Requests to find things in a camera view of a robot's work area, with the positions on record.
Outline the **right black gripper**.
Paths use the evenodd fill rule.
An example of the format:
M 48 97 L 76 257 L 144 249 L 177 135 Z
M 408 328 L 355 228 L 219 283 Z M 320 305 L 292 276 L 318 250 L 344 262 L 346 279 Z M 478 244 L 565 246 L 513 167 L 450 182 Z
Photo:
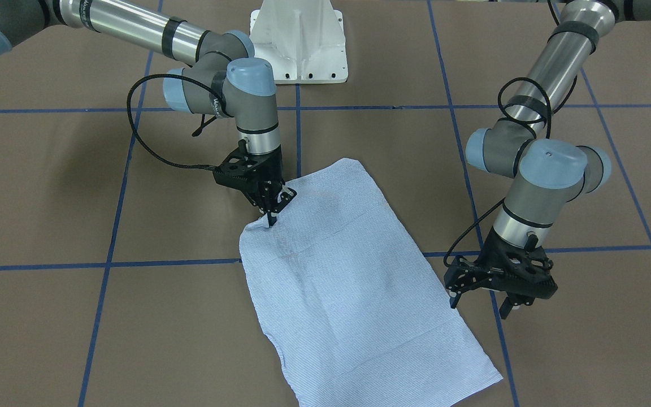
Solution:
M 238 148 L 214 169 L 214 180 L 243 193 L 252 206 L 266 215 L 268 228 L 276 224 L 278 214 L 297 195 L 284 181 L 281 147 L 266 154 L 251 154 L 245 141 L 239 141 Z

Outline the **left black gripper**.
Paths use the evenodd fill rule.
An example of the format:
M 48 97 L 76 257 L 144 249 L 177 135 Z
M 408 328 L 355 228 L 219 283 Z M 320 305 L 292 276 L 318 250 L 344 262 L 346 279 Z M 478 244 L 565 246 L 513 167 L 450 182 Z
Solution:
M 445 265 L 444 288 L 451 309 L 457 308 L 464 293 L 491 289 L 506 293 L 499 307 L 501 320 L 506 320 L 515 307 L 531 306 L 537 298 L 550 299 L 558 291 L 551 273 L 553 261 L 534 232 L 527 232 L 526 245 L 518 247 L 491 230 L 475 261 L 456 256 Z

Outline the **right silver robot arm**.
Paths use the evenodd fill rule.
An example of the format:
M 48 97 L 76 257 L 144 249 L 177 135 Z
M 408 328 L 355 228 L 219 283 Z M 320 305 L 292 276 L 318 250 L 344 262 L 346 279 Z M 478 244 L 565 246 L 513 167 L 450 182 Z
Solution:
M 250 37 L 238 30 L 217 33 L 176 16 L 127 1 L 0 1 L 0 56 L 35 34 L 56 26 L 85 28 L 184 64 L 183 69 L 145 76 L 163 80 L 163 96 L 174 111 L 199 114 L 199 136 L 217 119 L 233 119 L 235 150 L 211 172 L 217 184 L 239 190 L 267 219 L 297 195 L 283 178 L 276 83 L 271 65 L 255 56 Z

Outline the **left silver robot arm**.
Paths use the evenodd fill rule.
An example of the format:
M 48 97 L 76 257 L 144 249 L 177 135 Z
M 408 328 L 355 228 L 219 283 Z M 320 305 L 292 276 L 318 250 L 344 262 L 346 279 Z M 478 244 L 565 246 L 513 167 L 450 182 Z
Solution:
M 476 260 L 444 257 L 442 283 L 453 309 L 476 289 L 504 292 L 499 315 L 550 299 L 558 286 L 544 242 L 563 207 L 608 181 L 607 152 L 552 137 L 553 118 L 599 41 L 623 21 L 651 21 L 651 1 L 568 1 L 528 75 L 498 91 L 501 117 L 471 134 L 465 159 L 511 179 Z

